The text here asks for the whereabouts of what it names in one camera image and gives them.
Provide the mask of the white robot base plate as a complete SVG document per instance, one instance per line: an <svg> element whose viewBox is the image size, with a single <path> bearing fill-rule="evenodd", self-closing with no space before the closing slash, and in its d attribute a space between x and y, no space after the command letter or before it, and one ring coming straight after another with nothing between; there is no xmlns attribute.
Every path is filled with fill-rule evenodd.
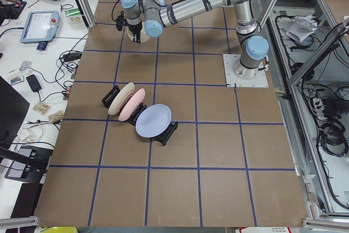
<svg viewBox="0 0 349 233"><path fill-rule="evenodd" d="M240 54L223 54L227 87L268 88L266 69L262 61L255 69L240 64Z"/></svg>

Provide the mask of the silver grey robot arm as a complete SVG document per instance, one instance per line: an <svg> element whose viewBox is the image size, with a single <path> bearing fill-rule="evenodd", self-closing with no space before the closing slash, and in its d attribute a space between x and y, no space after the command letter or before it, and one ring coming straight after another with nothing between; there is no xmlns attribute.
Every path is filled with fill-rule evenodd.
<svg viewBox="0 0 349 233"><path fill-rule="evenodd" d="M121 31L123 27L128 27L136 43L141 41L142 30L156 38L166 27L218 7L233 6L237 19L237 37L242 48L242 54L233 66L234 74L243 80L253 79L268 53L269 44L259 35L262 23L254 18L251 0L178 0L170 4L164 0L120 1L122 11L116 18L116 29Z"/></svg>

